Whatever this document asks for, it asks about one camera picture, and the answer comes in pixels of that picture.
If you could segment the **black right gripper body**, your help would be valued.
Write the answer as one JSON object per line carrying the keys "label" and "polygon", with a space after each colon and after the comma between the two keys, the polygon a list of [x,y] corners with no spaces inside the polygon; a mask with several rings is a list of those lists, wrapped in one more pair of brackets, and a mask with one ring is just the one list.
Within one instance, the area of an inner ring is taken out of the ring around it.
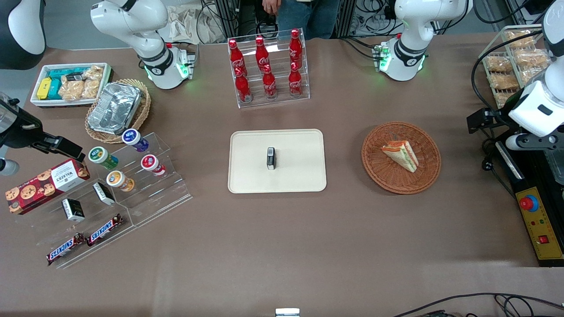
{"label": "black right gripper body", "polygon": [[0,93],[0,144],[14,149],[43,150],[44,131],[38,118],[18,106],[19,100]]}

